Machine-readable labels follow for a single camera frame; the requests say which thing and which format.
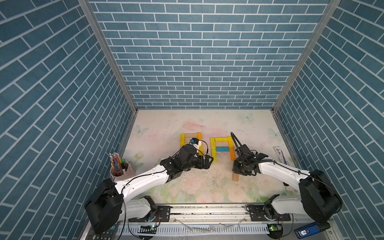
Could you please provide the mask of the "yellow block diagonal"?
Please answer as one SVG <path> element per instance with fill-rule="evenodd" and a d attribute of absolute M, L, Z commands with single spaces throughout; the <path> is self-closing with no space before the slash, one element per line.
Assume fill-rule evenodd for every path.
<path fill-rule="evenodd" d="M 231 136 L 228 136 L 228 145 L 229 145 L 229 148 L 230 149 L 233 149 L 234 148 L 234 142 L 233 142 L 233 139 Z"/>

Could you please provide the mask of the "yellow block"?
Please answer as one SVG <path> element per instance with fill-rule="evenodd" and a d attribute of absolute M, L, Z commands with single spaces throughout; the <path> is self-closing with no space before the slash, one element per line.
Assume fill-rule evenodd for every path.
<path fill-rule="evenodd" d="M 186 136 L 185 134 L 180 135 L 180 145 L 184 146 L 186 144 Z"/>
<path fill-rule="evenodd" d="M 216 163 L 217 162 L 217 151 L 216 151 L 216 149 L 212 149 L 211 154 L 212 154 L 212 157 L 214 159 L 213 162 Z"/>
<path fill-rule="evenodd" d="M 204 153 L 203 153 L 203 145 L 199 145 L 199 155 L 200 156 L 203 156 L 204 155 Z"/>

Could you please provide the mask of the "teal block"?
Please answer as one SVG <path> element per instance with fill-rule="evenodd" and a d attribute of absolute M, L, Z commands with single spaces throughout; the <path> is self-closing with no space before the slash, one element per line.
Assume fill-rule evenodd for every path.
<path fill-rule="evenodd" d="M 230 149 L 230 147 L 216 147 L 215 151 L 216 152 L 230 152 L 231 149 Z"/>

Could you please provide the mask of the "blue handheld device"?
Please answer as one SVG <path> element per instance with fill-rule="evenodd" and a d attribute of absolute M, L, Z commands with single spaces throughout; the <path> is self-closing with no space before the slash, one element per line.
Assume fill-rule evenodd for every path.
<path fill-rule="evenodd" d="M 325 223 L 318 223 L 313 222 L 311 224 L 308 224 L 306 226 L 300 227 L 298 229 L 295 229 L 295 235 L 298 239 L 303 239 L 310 237 L 312 235 L 324 232 L 325 230 L 329 229 L 331 225 L 328 222 Z"/>

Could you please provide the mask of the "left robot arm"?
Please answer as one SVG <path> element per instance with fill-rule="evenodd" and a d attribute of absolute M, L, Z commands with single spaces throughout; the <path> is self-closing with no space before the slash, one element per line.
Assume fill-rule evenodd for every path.
<path fill-rule="evenodd" d="M 117 182 L 103 180 L 85 202 L 85 210 L 94 232 L 102 234 L 117 222 L 128 219 L 152 220 L 156 215 L 155 202 L 148 196 L 140 200 L 135 200 L 135 197 L 180 177 L 183 172 L 209 169 L 214 158 L 201 156 L 199 152 L 195 145 L 184 145 L 176 154 L 161 160 L 147 172 Z"/>

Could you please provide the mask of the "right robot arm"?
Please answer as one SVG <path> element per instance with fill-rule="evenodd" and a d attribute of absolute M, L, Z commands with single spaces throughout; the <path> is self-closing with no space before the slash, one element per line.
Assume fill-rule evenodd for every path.
<path fill-rule="evenodd" d="M 258 174 L 273 177 L 300 194 L 281 196 L 275 194 L 264 206 L 266 218 L 275 220 L 279 215 L 306 215 L 318 223 L 326 223 L 343 206 L 343 200 L 325 173 L 293 168 L 270 159 L 267 155 L 252 152 L 241 154 L 233 164 L 233 172 L 242 176 Z"/>

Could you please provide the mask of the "yellow block vertical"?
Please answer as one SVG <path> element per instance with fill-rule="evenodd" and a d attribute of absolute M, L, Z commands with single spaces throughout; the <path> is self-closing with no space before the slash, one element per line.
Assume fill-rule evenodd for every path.
<path fill-rule="evenodd" d="M 216 149 L 216 140 L 215 140 L 215 138 L 211 138 L 211 149 L 212 150 Z"/>
<path fill-rule="evenodd" d="M 219 142 L 228 142 L 228 138 L 227 138 L 227 137 L 219 137 L 219 138 L 215 138 L 215 142 L 216 142 L 216 143 L 219 143 Z"/>

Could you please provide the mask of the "black calculator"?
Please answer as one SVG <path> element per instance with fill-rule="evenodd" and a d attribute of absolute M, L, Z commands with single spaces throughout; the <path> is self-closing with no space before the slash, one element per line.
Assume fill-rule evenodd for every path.
<path fill-rule="evenodd" d="M 101 234 L 95 234 L 93 236 L 93 240 L 113 240 L 116 233 L 117 233 L 118 227 L 112 226 L 110 229 L 102 232 Z"/>

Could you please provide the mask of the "tan wooden block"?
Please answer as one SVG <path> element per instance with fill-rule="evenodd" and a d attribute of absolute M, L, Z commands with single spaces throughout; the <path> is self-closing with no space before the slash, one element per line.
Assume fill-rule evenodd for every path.
<path fill-rule="evenodd" d="M 198 134 L 197 133 L 185 134 L 185 138 L 186 139 L 198 138 Z"/>
<path fill-rule="evenodd" d="M 238 174 L 233 173 L 233 181 L 234 182 L 238 182 L 239 181 L 239 175 Z"/>

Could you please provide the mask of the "toothpaste tube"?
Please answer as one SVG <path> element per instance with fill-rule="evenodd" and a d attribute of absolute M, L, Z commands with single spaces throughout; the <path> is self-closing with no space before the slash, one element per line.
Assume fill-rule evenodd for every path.
<path fill-rule="evenodd" d="M 286 158 L 286 156 L 285 156 L 285 154 L 283 152 L 282 147 L 276 146 L 276 147 L 274 147 L 274 151 L 275 151 L 275 153 L 276 153 L 280 163 L 285 164 L 287 166 L 291 165 L 290 162 L 289 162 L 289 159 Z"/>

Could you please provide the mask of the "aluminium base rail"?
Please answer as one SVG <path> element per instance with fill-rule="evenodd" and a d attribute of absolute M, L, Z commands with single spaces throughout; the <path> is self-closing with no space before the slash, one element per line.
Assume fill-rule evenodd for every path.
<path fill-rule="evenodd" d="M 120 210 L 118 221 L 129 220 L 133 223 L 154 222 L 185 224 L 237 224 L 260 223 L 287 223 L 291 220 L 298 223 L 314 222 L 308 215 L 267 214 L 267 207 L 262 204 L 175 204 L 160 205 L 156 207 L 144 204 L 144 200 L 132 201 L 127 204 L 128 210 Z"/>

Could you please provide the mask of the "pen holder cup with pens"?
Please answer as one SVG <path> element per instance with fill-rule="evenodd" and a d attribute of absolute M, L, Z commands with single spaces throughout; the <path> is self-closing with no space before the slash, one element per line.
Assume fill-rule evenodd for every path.
<path fill-rule="evenodd" d="M 118 153 L 109 154 L 111 169 L 110 175 L 114 182 L 127 180 L 135 176 L 132 165 L 125 159 L 121 159 Z"/>

